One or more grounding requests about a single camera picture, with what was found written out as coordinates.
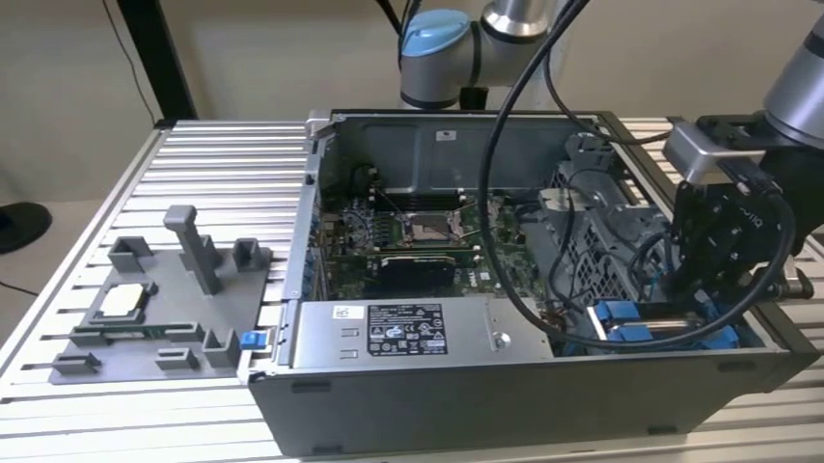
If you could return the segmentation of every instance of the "aluminum extrusion table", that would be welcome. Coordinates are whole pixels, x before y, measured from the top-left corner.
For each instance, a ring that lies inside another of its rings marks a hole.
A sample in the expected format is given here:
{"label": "aluminum extrusion table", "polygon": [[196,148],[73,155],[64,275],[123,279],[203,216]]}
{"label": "aluminum extrusion table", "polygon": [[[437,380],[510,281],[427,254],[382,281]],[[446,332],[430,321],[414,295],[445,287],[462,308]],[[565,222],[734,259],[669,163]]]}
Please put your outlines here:
{"label": "aluminum extrusion table", "polygon": [[[635,137],[669,129],[664,119],[622,121]],[[645,148],[678,181],[662,143]],[[107,249],[117,236],[135,234],[155,248],[172,247],[173,235],[161,225],[171,204],[197,207],[197,228],[219,246],[252,236],[274,250],[259,325],[276,324],[304,158],[303,123],[183,122],[152,132],[0,350],[0,459],[296,461],[280,455],[234,378],[65,386],[48,378],[49,362],[108,274]],[[812,240],[798,266],[818,299],[781,307],[824,349],[824,247]],[[346,461],[824,461],[824,361],[772,394],[734,400],[686,436]]]}

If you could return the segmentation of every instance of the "circuit board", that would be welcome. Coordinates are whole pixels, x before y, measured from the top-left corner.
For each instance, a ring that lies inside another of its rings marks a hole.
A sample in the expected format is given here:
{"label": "circuit board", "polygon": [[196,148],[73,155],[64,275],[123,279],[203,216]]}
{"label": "circuit board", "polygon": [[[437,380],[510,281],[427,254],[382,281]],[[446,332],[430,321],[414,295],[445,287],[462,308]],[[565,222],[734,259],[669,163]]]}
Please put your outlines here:
{"label": "circuit board", "polygon": [[[522,297],[543,301],[538,266],[513,208],[489,202],[498,256]],[[454,210],[374,210],[364,200],[323,216],[330,300],[387,297],[506,297],[491,270],[471,198]]]}

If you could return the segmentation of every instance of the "white component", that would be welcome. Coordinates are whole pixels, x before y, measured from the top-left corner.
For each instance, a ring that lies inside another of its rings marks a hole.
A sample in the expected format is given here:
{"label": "white component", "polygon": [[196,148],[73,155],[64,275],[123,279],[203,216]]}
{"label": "white component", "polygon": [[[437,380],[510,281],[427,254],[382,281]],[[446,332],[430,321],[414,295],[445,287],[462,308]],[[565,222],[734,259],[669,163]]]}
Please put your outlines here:
{"label": "white component", "polygon": [[603,332],[603,325],[601,324],[601,320],[598,320],[597,318],[594,307],[587,307],[587,316],[590,317],[591,327],[594,328],[594,332],[597,333],[597,338],[599,340],[606,340],[606,333]]}
{"label": "white component", "polygon": [[335,306],[332,318],[338,320],[362,320],[363,306]]}
{"label": "white component", "polygon": [[435,132],[437,142],[454,142],[458,138],[458,132],[455,130],[438,130]]}
{"label": "white component", "polygon": [[140,304],[144,296],[143,285],[133,283],[112,287],[105,293],[100,311],[104,316],[127,316]]}

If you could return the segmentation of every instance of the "gray side panel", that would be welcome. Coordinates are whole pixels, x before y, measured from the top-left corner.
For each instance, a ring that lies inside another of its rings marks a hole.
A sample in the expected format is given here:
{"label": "gray side panel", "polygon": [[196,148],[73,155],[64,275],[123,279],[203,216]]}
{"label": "gray side panel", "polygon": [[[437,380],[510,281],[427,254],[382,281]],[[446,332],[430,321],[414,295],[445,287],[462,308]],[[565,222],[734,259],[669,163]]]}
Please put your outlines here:
{"label": "gray side panel", "polygon": [[278,376],[250,389],[290,456],[511,447],[688,432],[785,357]]}
{"label": "gray side panel", "polygon": [[[469,115],[347,117],[339,123],[331,162],[323,162],[322,185],[327,186],[335,176],[346,177],[351,166],[371,162],[390,191],[437,193],[475,188],[491,123],[491,118]],[[553,116],[511,117],[493,158],[491,188],[543,186],[565,158],[563,143],[575,128]]]}
{"label": "gray side panel", "polygon": [[[232,362],[223,362],[225,354],[221,351],[228,348],[230,353],[236,351],[239,354],[236,338],[255,328],[271,261],[268,248],[262,251],[267,263],[264,268],[254,272],[238,272],[232,250],[217,250],[221,264],[215,268],[215,273],[223,290],[213,295],[203,295],[195,276],[184,269],[177,251],[157,251],[152,257],[139,258],[145,273],[121,274],[112,270],[103,284],[104,289],[123,283],[157,285],[157,293],[149,296],[143,311],[145,319],[136,326],[181,323],[197,325],[201,331],[189,337],[167,334],[157,339],[117,339],[97,346],[79,347],[69,342],[63,354],[75,356],[91,352],[100,366],[96,372],[85,374],[60,374],[53,371],[49,378],[52,384],[235,376],[236,355],[230,355]],[[100,290],[79,326],[100,326],[89,325],[89,321],[93,320],[104,297],[105,292]],[[231,338],[230,331],[234,331],[234,342],[224,345]],[[183,362],[172,363],[179,368],[168,365],[160,367],[156,363],[159,350],[169,348],[188,348],[197,361],[191,363],[184,357]]]}

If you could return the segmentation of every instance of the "power supply label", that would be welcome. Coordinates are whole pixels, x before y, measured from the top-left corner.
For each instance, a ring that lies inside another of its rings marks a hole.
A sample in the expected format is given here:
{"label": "power supply label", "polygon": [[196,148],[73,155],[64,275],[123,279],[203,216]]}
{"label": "power supply label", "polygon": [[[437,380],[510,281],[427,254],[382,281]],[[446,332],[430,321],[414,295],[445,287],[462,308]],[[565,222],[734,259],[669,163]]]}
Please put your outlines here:
{"label": "power supply label", "polygon": [[367,330],[367,351],[374,357],[447,353],[447,327],[441,304],[368,306]]}

